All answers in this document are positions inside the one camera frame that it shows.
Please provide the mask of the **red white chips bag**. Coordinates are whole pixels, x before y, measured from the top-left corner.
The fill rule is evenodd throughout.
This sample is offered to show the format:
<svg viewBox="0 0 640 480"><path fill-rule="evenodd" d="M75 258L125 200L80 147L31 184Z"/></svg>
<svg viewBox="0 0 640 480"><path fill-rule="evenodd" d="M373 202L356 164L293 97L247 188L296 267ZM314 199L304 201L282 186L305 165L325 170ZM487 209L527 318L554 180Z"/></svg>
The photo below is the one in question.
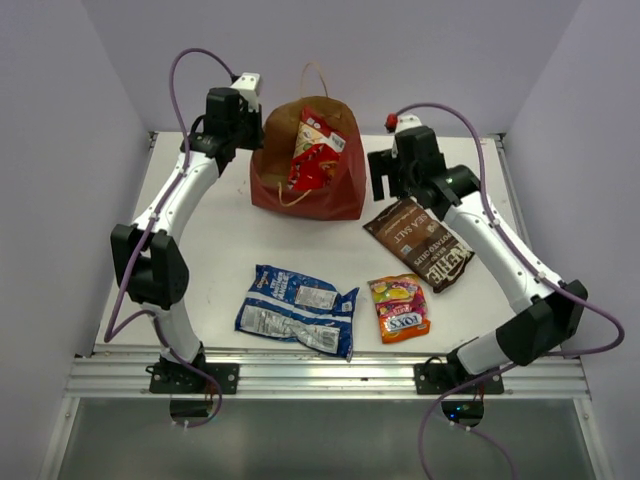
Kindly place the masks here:
<svg viewBox="0 0 640 480"><path fill-rule="evenodd" d="M346 136L341 131L331 127L310 106L303 107L295 141L294 158L317 146L328 146L331 151L340 154L345 144Z"/></svg>

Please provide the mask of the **brown kettle chips bag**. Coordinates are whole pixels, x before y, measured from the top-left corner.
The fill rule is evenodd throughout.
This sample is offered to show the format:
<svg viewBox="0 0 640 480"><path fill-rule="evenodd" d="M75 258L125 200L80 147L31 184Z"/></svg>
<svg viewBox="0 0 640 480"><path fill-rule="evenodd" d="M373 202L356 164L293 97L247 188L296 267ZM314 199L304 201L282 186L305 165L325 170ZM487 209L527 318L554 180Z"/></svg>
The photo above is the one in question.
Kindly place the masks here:
<svg viewBox="0 0 640 480"><path fill-rule="evenodd" d="M435 294L454 285L475 256L411 198L396 201L363 228Z"/></svg>

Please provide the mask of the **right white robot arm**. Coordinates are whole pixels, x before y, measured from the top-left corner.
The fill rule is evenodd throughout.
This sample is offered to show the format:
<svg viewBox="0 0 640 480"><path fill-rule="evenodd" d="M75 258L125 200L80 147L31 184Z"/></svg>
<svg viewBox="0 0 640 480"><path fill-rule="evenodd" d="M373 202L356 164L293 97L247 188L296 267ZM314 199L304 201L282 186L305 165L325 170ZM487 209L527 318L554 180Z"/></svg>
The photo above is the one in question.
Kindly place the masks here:
<svg viewBox="0 0 640 480"><path fill-rule="evenodd" d="M475 252L501 287L514 315L447 356L445 379L468 392L501 365L526 366L572 337L587 290L565 282L528 249L494 209L482 181L466 166L448 167L433 129L414 115L398 118L393 145L368 156L374 200L413 199Z"/></svg>

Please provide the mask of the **red assorted candy bag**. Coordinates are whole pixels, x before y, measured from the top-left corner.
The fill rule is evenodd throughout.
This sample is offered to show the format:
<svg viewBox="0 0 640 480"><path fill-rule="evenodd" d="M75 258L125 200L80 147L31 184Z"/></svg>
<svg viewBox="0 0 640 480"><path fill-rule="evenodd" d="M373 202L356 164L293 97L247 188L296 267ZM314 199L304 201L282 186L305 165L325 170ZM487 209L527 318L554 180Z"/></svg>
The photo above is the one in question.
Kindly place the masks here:
<svg viewBox="0 0 640 480"><path fill-rule="evenodd" d="M340 156L328 146L317 146L293 158L287 180L288 188L305 192L327 187L335 175Z"/></svg>

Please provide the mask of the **blue white snack bag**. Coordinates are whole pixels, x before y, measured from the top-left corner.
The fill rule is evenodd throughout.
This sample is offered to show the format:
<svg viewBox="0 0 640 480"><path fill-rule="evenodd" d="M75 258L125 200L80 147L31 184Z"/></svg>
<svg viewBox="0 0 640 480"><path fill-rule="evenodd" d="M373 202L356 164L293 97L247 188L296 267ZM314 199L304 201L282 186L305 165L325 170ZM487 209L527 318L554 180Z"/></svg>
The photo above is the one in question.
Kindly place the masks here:
<svg viewBox="0 0 640 480"><path fill-rule="evenodd" d="M271 265L257 265L235 318L235 330L296 343L349 362L358 288L346 293L326 281Z"/></svg>

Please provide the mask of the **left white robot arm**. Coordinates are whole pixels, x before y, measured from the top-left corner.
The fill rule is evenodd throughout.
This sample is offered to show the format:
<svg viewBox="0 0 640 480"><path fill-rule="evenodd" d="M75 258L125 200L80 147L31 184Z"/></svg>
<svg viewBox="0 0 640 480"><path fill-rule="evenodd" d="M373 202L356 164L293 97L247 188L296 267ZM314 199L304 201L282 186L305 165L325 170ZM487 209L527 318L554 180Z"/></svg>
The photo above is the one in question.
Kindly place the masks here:
<svg viewBox="0 0 640 480"><path fill-rule="evenodd" d="M184 229L204 194L220 178L239 149L262 145L262 110L254 76L245 74L229 87L209 90L205 112L184 130L176 164L147 209L110 235L118 293L104 340L124 329L117 320L125 298L150 318L162 346L162 374L185 392L201 390L208 369L184 297L190 272L179 249Z"/></svg>

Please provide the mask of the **red paper bag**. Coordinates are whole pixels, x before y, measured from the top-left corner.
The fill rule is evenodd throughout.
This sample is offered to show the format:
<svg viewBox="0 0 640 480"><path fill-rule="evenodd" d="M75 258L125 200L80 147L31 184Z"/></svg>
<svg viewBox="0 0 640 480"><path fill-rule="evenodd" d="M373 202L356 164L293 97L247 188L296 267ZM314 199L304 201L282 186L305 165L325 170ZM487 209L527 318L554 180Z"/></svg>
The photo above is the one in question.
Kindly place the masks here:
<svg viewBox="0 0 640 480"><path fill-rule="evenodd" d="M308 96L300 85L298 99L266 118L249 173L258 208L312 220L359 219L367 164L354 113L327 89Z"/></svg>

